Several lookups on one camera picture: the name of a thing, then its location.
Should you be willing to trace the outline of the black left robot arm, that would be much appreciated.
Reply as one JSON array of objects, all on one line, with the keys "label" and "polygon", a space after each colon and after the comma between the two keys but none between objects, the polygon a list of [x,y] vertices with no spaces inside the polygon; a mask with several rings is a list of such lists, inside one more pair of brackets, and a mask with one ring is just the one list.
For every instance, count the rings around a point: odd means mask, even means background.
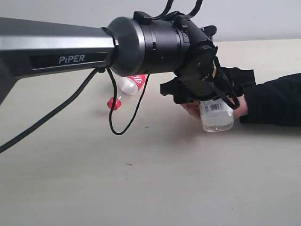
[{"label": "black left robot arm", "polygon": [[173,72],[160,92],[178,104],[239,97],[255,84],[254,72],[222,67],[215,34],[215,26],[200,28],[180,12],[161,19],[135,12],[101,28],[3,17],[0,98],[23,78],[90,68],[119,76]]}]

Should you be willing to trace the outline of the black sleeved forearm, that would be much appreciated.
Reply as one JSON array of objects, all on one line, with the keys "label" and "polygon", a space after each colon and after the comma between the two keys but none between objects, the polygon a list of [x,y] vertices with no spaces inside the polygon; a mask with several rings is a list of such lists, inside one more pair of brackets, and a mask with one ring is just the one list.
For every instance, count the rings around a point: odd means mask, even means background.
[{"label": "black sleeved forearm", "polygon": [[242,124],[301,126],[301,74],[250,86],[237,114]]}]

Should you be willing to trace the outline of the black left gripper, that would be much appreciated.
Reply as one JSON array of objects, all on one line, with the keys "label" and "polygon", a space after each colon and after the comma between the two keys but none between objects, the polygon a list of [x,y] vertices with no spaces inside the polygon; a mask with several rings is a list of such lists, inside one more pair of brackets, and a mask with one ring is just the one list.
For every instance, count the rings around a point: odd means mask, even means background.
[{"label": "black left gripper", "polygon": [[217,50],[211,41],[189,48],[175,78],[160,85],[161,95],[172,95],[176,104],[221,99],[227,105],[238,105],[245,88],[256,84],[254,71],[222,67]]}]

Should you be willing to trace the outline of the person's open hand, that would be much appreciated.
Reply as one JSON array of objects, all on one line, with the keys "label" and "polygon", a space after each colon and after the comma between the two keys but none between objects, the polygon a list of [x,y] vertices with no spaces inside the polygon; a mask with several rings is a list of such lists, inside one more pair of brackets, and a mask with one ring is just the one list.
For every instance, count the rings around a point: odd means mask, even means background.
[{"label": "person's open hand", "polygon": [[[238,97],[238,100],[239,100],[240,106],[239,106],[239,108],[237,108],[233,111],[233,116],[235,119],[248,115],[248,108],[247,108],[245,96],[242,95],[242,96]],[[201,119],[198,101],[180,104],[180,106],[183,107],[188,112],[188,114],[191,115],[192,117],[196,118],[197,120]]]}]

